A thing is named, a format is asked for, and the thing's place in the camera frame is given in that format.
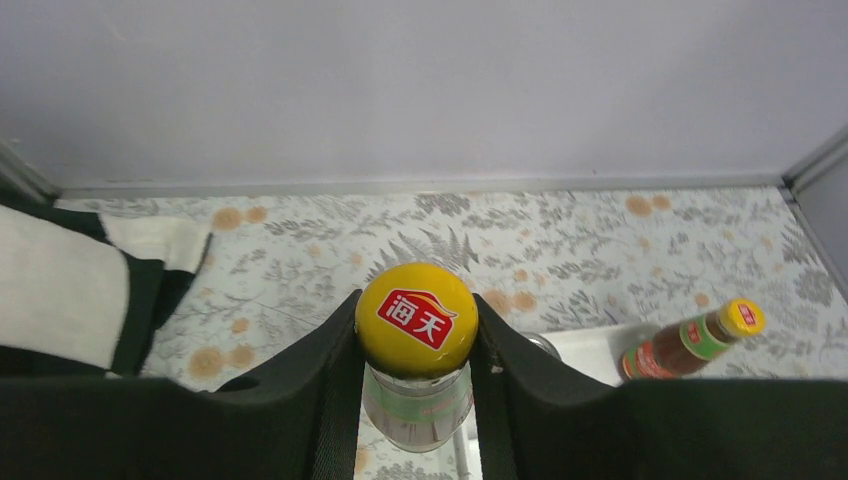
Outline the red label sauce bottle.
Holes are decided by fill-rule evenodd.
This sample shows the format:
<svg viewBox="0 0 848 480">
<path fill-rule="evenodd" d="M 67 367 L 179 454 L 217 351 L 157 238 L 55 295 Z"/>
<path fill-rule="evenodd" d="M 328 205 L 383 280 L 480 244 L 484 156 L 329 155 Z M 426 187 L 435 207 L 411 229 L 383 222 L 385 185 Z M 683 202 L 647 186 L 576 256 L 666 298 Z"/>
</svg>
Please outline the red label sauce bottle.
<svg viewBox="0 0 848 480">
<path fill-rule="evenodd" d="M 667 325 L 626 349 L 618 360 L 624 380 L 678 379 L 694 374 L 739 342 L 761 334 L 766 316 L 745 298 Z"/>
</svg>

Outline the green label sauce bottle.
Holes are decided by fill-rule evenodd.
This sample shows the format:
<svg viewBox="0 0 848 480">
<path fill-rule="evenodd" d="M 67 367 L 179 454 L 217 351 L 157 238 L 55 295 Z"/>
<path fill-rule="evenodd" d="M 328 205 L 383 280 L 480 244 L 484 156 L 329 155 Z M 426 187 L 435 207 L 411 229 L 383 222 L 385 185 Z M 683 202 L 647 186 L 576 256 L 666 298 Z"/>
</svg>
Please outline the green label sauce bottle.
<svg viewBox="0 0 848 480">
<path fill-rule="evenodd" d="M 439 266 L 398 265 L 368 283 L 354 321 L 366 357 L 362 403 L 374 427 L 409 452 L 440 448 L 473 405 L 472 292 Z"/>
</svg>

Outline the clear glass jar metal rim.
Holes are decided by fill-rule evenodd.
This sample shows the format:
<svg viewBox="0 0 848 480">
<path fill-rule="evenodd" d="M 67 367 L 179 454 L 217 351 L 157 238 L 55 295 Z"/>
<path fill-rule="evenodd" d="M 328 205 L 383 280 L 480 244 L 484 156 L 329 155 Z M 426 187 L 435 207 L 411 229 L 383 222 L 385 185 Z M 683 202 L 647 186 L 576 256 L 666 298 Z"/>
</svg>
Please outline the clear glass jar metal rim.
<svg viewBox="0 0 848 480">
<path fill-rule="evenodd" d="M 538 333 L 523 332 L 522 335 L 531 343 L 544 350 L 546 353 L 561 361 L 562 357 L 556 346 L 546 337 Z"/>
</svg>

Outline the white plastic organizer tray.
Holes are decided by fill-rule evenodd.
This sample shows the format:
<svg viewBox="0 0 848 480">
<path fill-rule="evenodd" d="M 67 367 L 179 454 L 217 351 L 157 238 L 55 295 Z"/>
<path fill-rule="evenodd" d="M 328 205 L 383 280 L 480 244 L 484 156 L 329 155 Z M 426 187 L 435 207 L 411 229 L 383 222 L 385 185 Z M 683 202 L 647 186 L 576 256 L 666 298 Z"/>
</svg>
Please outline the white plastic organizer tray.
<svg viewBox="0 0 848 480">
<path fill-rule="evenodd" d="M 542 333 L 559 351 L 562 362 L 612 387 L 623 380 L 617 373 L 618 355 L 628 346 L 649 339 L 661 327 L 653 323 L 630 323 L 582 330 Z M 476 411 L 472 407 L 459 434 L 454 436 L 460 479 L 482 479 Z"/>
</svg>

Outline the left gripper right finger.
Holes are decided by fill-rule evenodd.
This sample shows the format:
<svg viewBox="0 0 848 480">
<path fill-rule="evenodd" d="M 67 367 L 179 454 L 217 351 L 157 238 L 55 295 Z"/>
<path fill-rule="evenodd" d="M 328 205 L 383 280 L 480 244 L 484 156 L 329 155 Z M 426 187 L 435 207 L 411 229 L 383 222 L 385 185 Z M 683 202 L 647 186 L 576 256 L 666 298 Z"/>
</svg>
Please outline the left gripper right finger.
<svg viewBox="0 0 848 480">
<path fill-rule="evenodd" d="M 605 385 L 478 300 L 470 356 L 486 479 L 843 479 L 847 385 L 638 380 Z"/>
</svg>

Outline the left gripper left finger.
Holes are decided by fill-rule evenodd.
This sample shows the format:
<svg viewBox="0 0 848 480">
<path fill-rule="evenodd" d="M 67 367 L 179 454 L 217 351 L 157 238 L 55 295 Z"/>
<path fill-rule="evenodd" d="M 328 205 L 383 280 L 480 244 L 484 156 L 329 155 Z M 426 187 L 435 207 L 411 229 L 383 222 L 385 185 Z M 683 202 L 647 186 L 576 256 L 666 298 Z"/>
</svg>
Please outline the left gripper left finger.
<svg viewBox="0 0 848 480">
<path fill-rule="evenodd" d="M 359 293 L 214 392 L 165 378 L 5 378 L 5 479 L 350 479 L 364 355 Z"/>
</svg>

